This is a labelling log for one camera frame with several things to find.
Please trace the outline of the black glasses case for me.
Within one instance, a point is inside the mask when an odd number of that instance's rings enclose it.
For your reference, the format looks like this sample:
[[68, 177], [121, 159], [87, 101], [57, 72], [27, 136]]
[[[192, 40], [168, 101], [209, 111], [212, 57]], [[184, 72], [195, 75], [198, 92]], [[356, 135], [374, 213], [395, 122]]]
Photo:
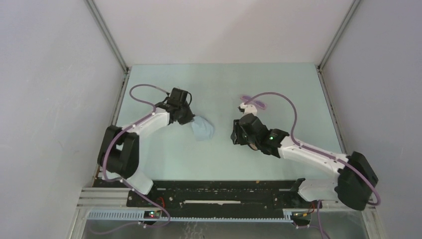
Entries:
[[254, 150], [254, 151], [258, 151], [259, 148], [256, 145], [256, 140], [253, 138], [248, 138], [247, 139], [247, 145], [250, 149]]

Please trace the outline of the light blue cleaning cloth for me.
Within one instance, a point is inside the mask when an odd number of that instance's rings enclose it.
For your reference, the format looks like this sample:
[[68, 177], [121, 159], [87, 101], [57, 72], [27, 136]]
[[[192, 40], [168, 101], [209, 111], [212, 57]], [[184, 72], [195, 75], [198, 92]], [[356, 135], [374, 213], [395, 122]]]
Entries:
[[214, 135], [214, 126], [201, 116], [193, 118], [191, 128], [196, 141], [210, 140]]

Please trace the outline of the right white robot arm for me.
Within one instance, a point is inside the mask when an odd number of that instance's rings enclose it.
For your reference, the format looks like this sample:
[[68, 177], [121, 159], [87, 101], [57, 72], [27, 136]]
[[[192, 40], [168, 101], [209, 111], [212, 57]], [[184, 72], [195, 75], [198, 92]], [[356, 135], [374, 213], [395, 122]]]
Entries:
[[305, 179], [289, 195], [295, 208], [315, 200], [340, 201], [357, 211], [371, 204], [370, 197], [378, 177], [362, 153], [337, 154], [294, 141], [288, 132], [268, 129], [254, 114], [234, 120], [230, 138], [235, 145], [247, 145], [266, 155], [308, 164], [332, 177], [329, 180]]

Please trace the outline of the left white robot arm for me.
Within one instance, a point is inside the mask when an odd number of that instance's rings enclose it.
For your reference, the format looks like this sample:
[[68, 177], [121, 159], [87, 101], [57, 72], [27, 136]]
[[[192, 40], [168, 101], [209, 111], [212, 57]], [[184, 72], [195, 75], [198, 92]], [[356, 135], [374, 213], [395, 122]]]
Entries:
[[103, 180], [119, 181], [139, 193], [138, 201], [145, 207], [157, 202], [152, 189], [153, 180], [140, 168], [140, 142], [157, 130], [174, 122], [185, 125], [193, 121], [188, 91], [173, 88], [164, 100], [153, 104], [152, 111], [126, 126], [110, 125], [106, 130], [98, 155], [98, 165], [103, 170]]

